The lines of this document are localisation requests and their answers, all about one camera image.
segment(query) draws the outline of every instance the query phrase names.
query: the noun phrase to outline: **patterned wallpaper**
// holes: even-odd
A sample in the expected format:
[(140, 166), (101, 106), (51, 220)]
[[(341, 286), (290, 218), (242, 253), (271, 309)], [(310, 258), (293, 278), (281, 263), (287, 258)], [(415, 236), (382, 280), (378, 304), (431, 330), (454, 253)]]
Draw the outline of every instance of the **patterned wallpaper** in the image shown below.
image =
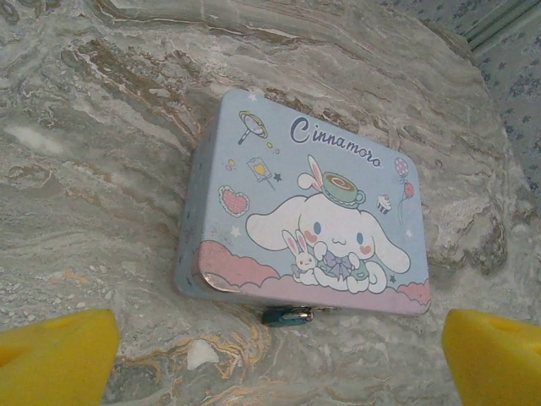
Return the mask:
[(541, 211), (541, 15), (478, 60)]
[[(505, 0), (379, 0), (463, 34)], [(541, 14), (509, 29), (478, 66), (541, 211)]]

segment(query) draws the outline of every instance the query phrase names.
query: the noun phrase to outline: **white bunny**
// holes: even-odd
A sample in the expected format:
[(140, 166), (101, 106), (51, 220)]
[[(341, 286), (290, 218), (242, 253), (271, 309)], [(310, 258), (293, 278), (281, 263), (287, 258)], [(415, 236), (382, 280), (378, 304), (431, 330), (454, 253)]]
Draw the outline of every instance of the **white bunny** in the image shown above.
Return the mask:
[(284, 241), (286, 241), (287, 247), (291, 253), (295, 256), (296, 265), (292, 265), (293, 274), (296, 277), (300, 277), (301, 273), (305, 273), (309, 269), (314, 269), (316, 266), (315, 258), (308, 252), (308, 246), (306, 245), (306, 240), (303, 235), (296, 230), (295, 238), (286, 230), (281, 232)]

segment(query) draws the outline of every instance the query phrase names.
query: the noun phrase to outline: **pink heart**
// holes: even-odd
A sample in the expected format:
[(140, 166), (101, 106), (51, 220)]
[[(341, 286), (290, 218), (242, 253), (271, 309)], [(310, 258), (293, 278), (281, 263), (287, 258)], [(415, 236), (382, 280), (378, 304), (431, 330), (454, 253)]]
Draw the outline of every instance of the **pink heart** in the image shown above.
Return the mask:
[(220, 197), (223, 208), (232, 216), (240, 217), (248, 210), (248, 197), (242, 193), (235, 193), (229, 186), (220, 188)]

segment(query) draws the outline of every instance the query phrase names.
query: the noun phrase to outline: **yellow sponge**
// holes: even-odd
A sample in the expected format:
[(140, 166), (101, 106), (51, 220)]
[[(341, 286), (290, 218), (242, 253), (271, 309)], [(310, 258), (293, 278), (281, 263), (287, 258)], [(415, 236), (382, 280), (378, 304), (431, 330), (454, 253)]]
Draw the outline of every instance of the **yellow sponge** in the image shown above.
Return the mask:
[(541, 404), (541, 327), (451, 310), (442, 344), (464, 406)]
[(98, 406), (118, 340), (110, 310), (0, 332), (0, 405)]

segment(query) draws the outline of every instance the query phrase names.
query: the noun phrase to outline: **cloud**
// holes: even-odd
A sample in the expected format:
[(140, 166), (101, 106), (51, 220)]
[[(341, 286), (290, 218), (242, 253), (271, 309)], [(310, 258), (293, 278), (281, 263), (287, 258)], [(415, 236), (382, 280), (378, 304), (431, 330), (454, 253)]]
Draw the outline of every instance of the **cloud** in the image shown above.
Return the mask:
[(242, 287), (227, 286), (227, 281), (221, 278), (221, 287), (239, 291), (247, 296), (273, 299), (285, 303), (298, 303), (299, 305), (325, 305), (330, 307), (344, 307), (359, 310), (382, 311), (395, 314), (422, 315), (429, 309), (429, 303), (421, 304), (411, 300), (403, 292), (387, 288), (381, 294), (369, 291), (352, 294), (349, 291), (339, 292), (324, 286), (306, 286), (297, 283), (292, 276), (286, 275), (279, 279), (268, 278), (258, 286), (254, 283), (245, 283)]
[(430, 283), (427, 279), (424, 283), (411, 282), (408, 285), (401, 285), (398, 292), (404, 293), (409, 299), (417, 300), (421, 305), (430, 301)]
[(213, 274), (213, 277), (220, 277), (232, 287), (242, 287), (245, 283), (259, 287), (265, 279), (280, 277), (271, 266), (261, 265), (252, 258), (233, 255), (216, 241), (203, 241), (199, 245), (198, 255), (201, 273), (207, 280), (208, 274)]
[(204, 241), (198, 251), (201, 271), (212, 286), (261, 300), (407, 315), (422, 315), (429, 309), (428, 279), (424, 283), (401, 285), (397, 291), (386, 288), (380, 294), (368, 290), (354, 294), (320, 285), (307, 286), (295, 282), (291, 275), (280, 277), (271, 266), (261, 265), (252, 258), (233, 255), (216, 241)]

